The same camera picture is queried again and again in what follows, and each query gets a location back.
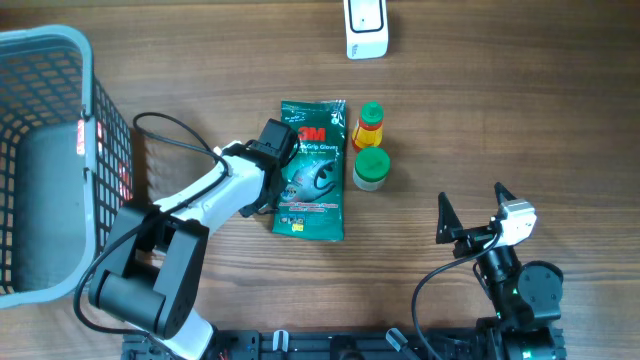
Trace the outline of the green lid jar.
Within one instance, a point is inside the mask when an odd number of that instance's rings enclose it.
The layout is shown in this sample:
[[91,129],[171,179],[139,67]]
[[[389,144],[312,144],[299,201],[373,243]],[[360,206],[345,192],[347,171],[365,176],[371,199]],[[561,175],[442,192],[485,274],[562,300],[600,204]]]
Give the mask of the green lid jar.
[[391,158],[384,149],[364,148],[354,162],[354,184],[364,191],[377,191],[384,185],[390,170]]

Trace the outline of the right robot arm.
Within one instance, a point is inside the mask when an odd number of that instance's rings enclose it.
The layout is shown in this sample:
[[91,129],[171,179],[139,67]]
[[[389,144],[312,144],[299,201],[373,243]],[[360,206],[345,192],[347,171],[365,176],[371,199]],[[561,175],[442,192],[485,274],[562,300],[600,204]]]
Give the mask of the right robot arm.
[[455,259],[474,261],[474,275],[495,311],[476,322],[470,354],[476,359],[565,359],[563,331],[553,326],[561,318],[563,273],[549,262],[520,262],[515,246],[531,236],[536,210],[501,183],[494,190],[496,215],[474,228],[462,225],[445,193],[438,195],[436,242],[452,243]]

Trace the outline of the green 3M gloves package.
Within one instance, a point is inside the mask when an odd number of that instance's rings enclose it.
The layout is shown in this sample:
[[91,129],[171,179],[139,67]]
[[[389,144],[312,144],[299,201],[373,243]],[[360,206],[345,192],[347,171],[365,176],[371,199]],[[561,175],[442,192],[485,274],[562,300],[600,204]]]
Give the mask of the green 3M gloves package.
[[272,232],[306,240],[344,239],[346,102],[283,101],[281,121],[294,129],[300,149],[283,170]]

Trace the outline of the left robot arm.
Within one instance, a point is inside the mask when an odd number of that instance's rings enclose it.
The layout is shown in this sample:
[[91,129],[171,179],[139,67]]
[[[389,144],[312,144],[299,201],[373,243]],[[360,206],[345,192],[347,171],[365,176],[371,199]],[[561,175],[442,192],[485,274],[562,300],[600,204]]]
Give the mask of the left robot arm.
[[232,142],[214,167],[153,204],[124,205],[104,252],[78,283],[89,303],[174,359],[205,359],[216,328],[194,308],[209,237],[234,214],[252,216],[284,188],[297,139]]

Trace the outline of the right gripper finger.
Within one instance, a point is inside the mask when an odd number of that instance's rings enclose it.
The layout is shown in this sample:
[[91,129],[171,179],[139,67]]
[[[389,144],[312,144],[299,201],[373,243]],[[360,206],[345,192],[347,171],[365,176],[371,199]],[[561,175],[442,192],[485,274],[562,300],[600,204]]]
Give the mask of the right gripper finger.
[[513,195],[501,182],[495,183],[494,191],[498,204],[503,204],[517,199],[517,197]]
[[463,230],[464,228],[446,193],[441,192],[438,195],[436,243],[446,244],[455,242],[461,237]]

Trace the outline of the red sriracha sauce bottle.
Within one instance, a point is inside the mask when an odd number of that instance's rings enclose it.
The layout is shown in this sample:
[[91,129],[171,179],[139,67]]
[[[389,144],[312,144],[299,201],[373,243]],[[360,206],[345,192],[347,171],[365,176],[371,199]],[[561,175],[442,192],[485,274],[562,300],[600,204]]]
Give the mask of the red sriracha sauce bottle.
[[363,105],[351,136],[356,152],[369,147],[378,147],[381,144],[383,120],[384,109],[378,102]]

